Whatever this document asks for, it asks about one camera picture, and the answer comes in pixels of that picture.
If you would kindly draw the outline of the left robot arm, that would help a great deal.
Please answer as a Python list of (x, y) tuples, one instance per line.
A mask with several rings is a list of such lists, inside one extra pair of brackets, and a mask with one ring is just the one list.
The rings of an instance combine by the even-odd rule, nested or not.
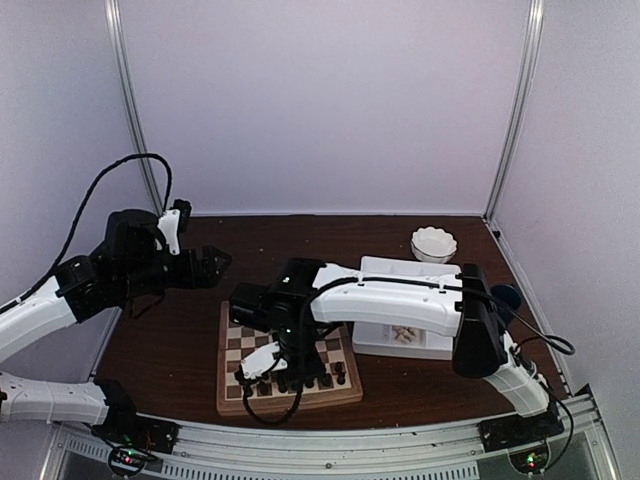
[[(189, 217), (190, 205), (183, 201), (161, 215), (140, 209), (110, 214), (104, 240), (93, 252), (54, 267), (34, 292), (2, 306), (2, 359), (136, 298), (215, 287), (232, 258), (213, 246), (182, 248)], [(108, 430), (123, 444), (144, 433), (135, 404), (116, 381), (58, 383), (4, 373), (1, 419), (85, 423)]]

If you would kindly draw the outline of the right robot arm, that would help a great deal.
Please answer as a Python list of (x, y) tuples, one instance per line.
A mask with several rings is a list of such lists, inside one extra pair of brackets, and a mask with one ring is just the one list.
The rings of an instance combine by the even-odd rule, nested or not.
[(286, 423), (304, 387), (324, 375), (317, 342), (346, 322), (397, 325), (452, 341), (452, 368), (483, 379), (514, 407), (512, 430), (535, 440), (559, 420), (559, 401), (534, 362), (508, 332), (519, 304), (496, 295), (476, 264), (457, 266), (365, 256), (351, 269), (291, 258), (269, 285), (240, 283), (229, 299), (230, 320), (272, 335), (241, 360), (236, 380), (247, 398), (273, 372), (293, 388)]

